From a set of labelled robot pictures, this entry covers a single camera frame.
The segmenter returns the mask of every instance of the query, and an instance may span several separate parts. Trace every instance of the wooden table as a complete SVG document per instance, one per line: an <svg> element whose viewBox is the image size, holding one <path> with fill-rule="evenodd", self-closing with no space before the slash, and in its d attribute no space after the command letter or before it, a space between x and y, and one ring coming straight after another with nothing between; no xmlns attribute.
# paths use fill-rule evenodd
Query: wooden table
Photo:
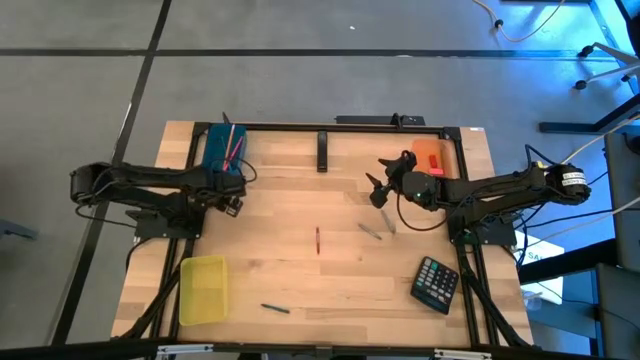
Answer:
<svg viewBox="0 0 640 360"><path fill-rule="evenodd" d="M156 166L184 168L193 122L168 122ZM471 179L493 176L484 130L461 128ZM383 178L377 158L397 158L418 137L432 135L330 133L329 171L317 173L315 132L250 131L246 160L259 178L247 187L238 218L209 210L194 256L224 255L229 267L229 316L222 323L181 327L179 339L203 342L333 344L354 346L468 347L463 297L458 285L449 315L409 295L423 256L457 269L446 226L418 233L395 211L388 232L380 210L370 205L370 172ZM452 144L445 157L455 159ZM455 161L445 170L457 174ZM244 170L251 177L250 170ZM428 212L404 199L402 212L414 226L435 224L443 211ZM378 233L361 231L361 222ZM321 233L316 254L315 228ZM156 295L167 249L166 239L149 241L132 256L112 334L128 330ZM531 342L520 284L511 257L484 247L492 298L520 336ZM482 306L476 300L480 338L487 342ZM172 299L161 334L168 331ZM262 308L291 309L286 315Z"/></svg>

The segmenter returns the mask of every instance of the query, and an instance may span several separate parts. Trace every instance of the red pen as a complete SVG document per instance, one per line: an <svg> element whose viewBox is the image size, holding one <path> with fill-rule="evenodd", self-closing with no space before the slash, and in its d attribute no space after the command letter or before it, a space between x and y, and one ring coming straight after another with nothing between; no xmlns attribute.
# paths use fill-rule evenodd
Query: red pen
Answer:
<svg viewBox="0 0 640 360"><path fill-rule="evenodd" d="M316 253L320 255L320 228L316 226Z"/></svg>

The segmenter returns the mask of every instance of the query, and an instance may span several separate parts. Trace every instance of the gray floor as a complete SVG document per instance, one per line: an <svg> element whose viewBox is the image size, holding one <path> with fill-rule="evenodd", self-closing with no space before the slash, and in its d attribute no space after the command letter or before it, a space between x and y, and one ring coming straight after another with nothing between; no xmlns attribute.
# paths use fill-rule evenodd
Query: gray floor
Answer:
<svg viewBox="0 0 640 360"><path fill-rule="evenodd" d="M553 9L488 3L513 36ZM160 5L4 1L0 47L145 48ZM567 5L539 36L515 45L490 27L470 0L183 0L172 6L160 47L579 50L585 41L603 41L586 5ZM109 159L140 66L140 58L0 57L0 218L40 231L36 242L0 241L0 348L47 341L85 227L68 200L68 173ZM237 121L332 122L336 115L397 111L434 125L485 127L496 171L506 173L525 166L524 143L561 160L588 141L541 134L536 124L592 122L624 102L632 94L617 81L571 89L589 72L615 66L549 59L157 58L125 159L152 164L167 120L220 121L226 111ZM574 161L591 178L606 168L601 148ZM603 179L587 203L548 206L537 219L608 208L608 195ZM112 207L109 217L124 219L122 208ZM544 237L567 225L532 233ZM572 249L612 233L605 221L554 241ZM127 229L105 226L71 341L108 338L131 237ZM584 297L585 281L567 281L565 295ZM536 341L546 341L544 334ZM579 341L563 346L584 350Z"/></svg>

